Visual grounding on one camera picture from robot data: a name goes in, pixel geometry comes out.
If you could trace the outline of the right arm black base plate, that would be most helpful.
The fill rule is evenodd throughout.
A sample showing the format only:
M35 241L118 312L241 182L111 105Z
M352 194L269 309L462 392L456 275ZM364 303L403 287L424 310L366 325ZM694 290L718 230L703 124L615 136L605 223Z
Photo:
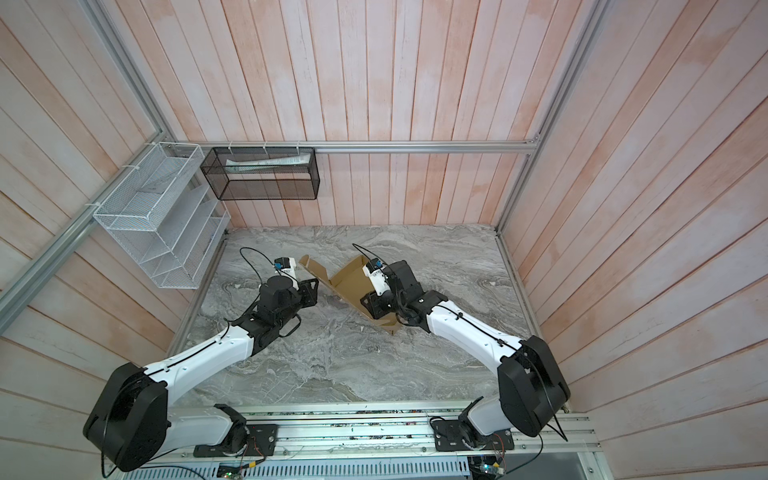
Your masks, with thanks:
M515 448L511 434L507 431L484 436L477 433L467 421L448 420L440 416L430 417L428 424L438 452L493 450L505 453Z

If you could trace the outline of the brown cardboard box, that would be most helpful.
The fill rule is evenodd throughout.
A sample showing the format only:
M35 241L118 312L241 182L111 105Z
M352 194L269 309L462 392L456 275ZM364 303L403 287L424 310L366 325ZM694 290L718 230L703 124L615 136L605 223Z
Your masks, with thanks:
M373 284L363 272L363 267L367 262L368 260L364 255L358 255L336 274L329 276L327 269L309 255L304 255L298 260L298 263L310 274L357 309L374 326L394 335L401 328L394 314L390 313L380 319L374 319L361 303L361 299L366 294L374 291Z

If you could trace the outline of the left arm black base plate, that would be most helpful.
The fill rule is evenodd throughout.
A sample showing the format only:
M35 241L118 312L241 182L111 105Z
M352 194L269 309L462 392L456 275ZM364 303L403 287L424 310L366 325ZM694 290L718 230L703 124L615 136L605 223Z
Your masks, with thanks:
M277 424L247 424L235 426L233 433L217 445L198 445L193 450L195 458L255 456L270 457L274 454L278 437Z

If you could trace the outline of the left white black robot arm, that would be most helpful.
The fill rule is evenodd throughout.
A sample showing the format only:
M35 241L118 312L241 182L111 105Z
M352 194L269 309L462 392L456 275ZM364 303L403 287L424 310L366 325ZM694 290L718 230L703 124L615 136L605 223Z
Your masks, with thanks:
M275 275L257 298L220 333L177 355L144 367L128 362L109 377L83 435L123 472L159 454L210 446L226 456L243 454L252 437L245 417L225 403L193 413L173 411L188 391L283 337L283 328L317 303L318 281Z

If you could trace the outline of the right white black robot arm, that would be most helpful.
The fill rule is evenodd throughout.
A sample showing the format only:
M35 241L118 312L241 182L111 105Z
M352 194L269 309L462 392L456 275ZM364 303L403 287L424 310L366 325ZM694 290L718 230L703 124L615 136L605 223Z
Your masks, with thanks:
M536 437L556 420L571 393L546 341L492 328L446 295L424 289L404 260L387 264L376 258L362 271L373 290L360 303L375 319L393 314L404 326L452 342L495 375L498 393L474 401L456 421L467 444L509 428Z

